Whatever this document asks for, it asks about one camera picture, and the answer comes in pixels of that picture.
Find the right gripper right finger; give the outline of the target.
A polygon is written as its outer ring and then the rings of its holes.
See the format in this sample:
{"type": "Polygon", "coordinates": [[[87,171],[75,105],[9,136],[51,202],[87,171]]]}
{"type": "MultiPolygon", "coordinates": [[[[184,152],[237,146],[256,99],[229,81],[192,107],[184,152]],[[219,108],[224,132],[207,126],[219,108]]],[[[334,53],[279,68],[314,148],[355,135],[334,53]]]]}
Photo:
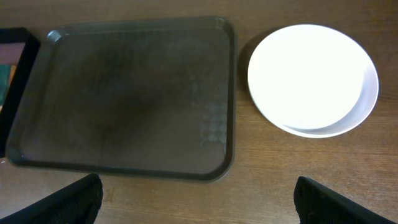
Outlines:
{"type": "Polygon", "coordinates": [[[300,224],[394,224],[304,176],[297,180],[294,204],[300,224]]]}

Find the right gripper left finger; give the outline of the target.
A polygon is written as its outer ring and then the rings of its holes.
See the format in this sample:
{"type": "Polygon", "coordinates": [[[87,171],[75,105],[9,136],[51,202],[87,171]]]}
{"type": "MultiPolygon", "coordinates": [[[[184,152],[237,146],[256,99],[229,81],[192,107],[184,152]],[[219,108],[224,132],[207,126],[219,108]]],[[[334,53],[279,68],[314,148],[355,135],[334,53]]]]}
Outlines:
{"type": "Polygon", "coordinates": [[[1,224],[89,224],[101,208],[103,184],[99,175],[86,177],[1,219],[1,224]]]}

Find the white plate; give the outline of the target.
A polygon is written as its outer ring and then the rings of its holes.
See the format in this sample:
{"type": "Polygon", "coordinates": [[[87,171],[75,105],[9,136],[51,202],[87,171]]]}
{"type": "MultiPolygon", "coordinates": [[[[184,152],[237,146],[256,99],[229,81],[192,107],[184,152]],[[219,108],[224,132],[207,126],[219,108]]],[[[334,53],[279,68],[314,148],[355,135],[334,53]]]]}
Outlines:
{"type": "Polygon", "coordinates": [[[337,122],[318,129],[293,128],[276,121],[276,119],[266,116],[266,109],[262,109],[260,106],[260,94],[255,94],[251,88],[249,88],[249,92],[255,106],[261,114],[279,129],[305,138],[330,138],[347,133],[348,131],[358,127],[368,118],[374,109],[379,94],[379,77],[376,66],[372,60],[366,62],[363,75],[364,80],[361,94],[350,112],[337,122]]]}
{"type": "Polygon", "coordinates": [[[301,24],[274,31],[254,49],[248,87],[272,123],[297,129],[325,128],[359,101],[367,52],[344,33],[301,24]]]}

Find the green orange sponge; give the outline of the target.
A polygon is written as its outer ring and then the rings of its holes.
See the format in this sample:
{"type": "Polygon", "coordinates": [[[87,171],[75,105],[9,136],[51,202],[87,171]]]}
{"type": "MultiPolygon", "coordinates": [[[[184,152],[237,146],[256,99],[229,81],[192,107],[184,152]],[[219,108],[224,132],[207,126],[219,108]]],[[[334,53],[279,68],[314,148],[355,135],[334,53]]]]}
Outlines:
{"type": "Polygon", "coordinates": [[[12,79],[14,77],[16,65],[1,65],[0,67],[0,107],[2,108],[11,85],[12,79]]]}

